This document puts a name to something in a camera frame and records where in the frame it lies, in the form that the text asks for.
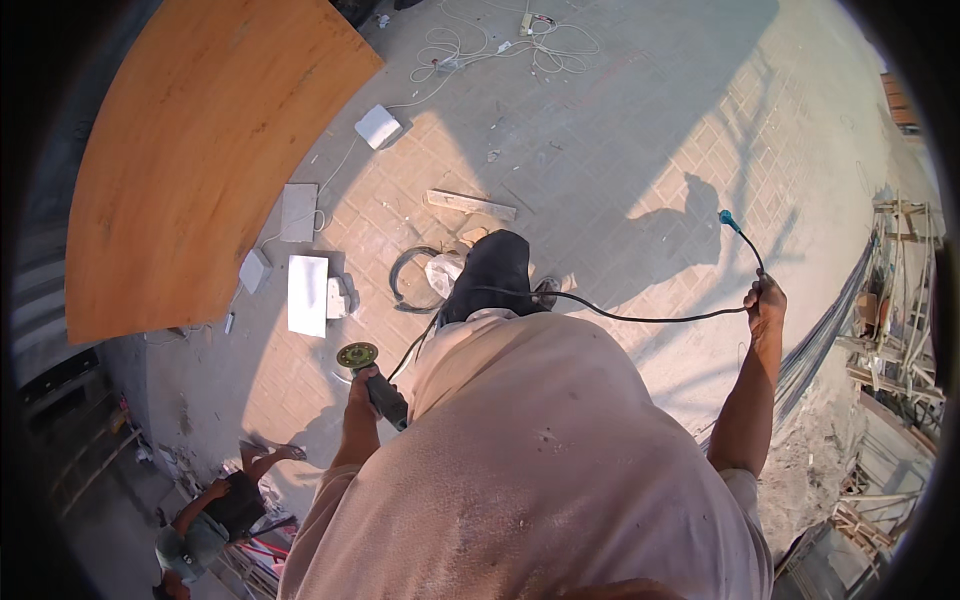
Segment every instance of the white t-shirt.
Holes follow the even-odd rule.
[[[427,343],[409,399],[406,431],[324,474],[282,600],[637,578],[689,599],[770,597],[754,476],[718,473],[597,325],[479,311]]]

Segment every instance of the orange plywood board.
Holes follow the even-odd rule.
[[[77,177],[70,341],[223,318],[283,184],[382,65],[325,0],[165,0]]]

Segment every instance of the paved floor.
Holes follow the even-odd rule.
[[[302,514],[340,439],[348,386],[332,374],[336,350],[369,340],[392,367],[429,317],[393,310],[390,265],[411,245],[449,244],[480,226],[524,235],[533,278],[573,275],[577,292],[605,308],[674,316],[737,306],[749,286],[753,255],[716,220],[727,208],[790,298],[787,346],[800,341],[859,256],[869,198],[887,172],[878,67],[852,21],[828,0],[533,4],[602,40],[588,72],[532,73],[525,53],[414,84],[409,74],[431,27],[452,24],[465,51],[479,49],[482,35],[434,0],[390,11],[386,29],[364,30],[387,66],[290,181],[326,181],[354,139],[352,124],[374,104],[414,103],[444,87],[393,110],[408,132],[390,149],[356,145],[321,196],[327,225],[316,244],[267,244],[275,270],[266,289],[241,293],[229,336],[217,324],[186,343],[145,348],[139,336],[108,344],[130,372],[146,373],[145,383],[124,385],[155,441],[186,446],[198,467],[213,468],[236,456],[245,432],[292,439],[309,464],[281,464],[274,481]],[[483,27],[490,48],[517,40],[515,12],[460,0],[445,7]],[[588,45],[566,30],[548,40]],[[497,161],[487,161],[490,150],[500,151]],[[423,192],[433,187],[513,206],[516,221],[426,205]],[[278,223],[277,207],[261,239]],[[325,340],[287,331],[291,253],[330,256],[355,286],[359,308],[332,322]],[[414,271],[402,284],[417,294],[424,282]],[[595,318],[565,300],[557,310],[604,326],[655,402],[692,432],[715,417],[748,342],[742,315],[650,326]],[[402,375],[401,390],[409,382]],[[389,425],[381,435],[392,435]]]

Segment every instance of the shoe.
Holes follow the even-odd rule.
[[[544,277],[534,288],[534,292],[559,292],[560,282],[553,277]],[[556,296],[534,296],[534,304],[542,306],[545,310],[553,310],[557,303]]]

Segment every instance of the diamond cutting disc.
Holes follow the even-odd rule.
[[[337,364],[348,369],[363,369],[376,360],[376,346],[370,342],[348,344],[337,352]]]

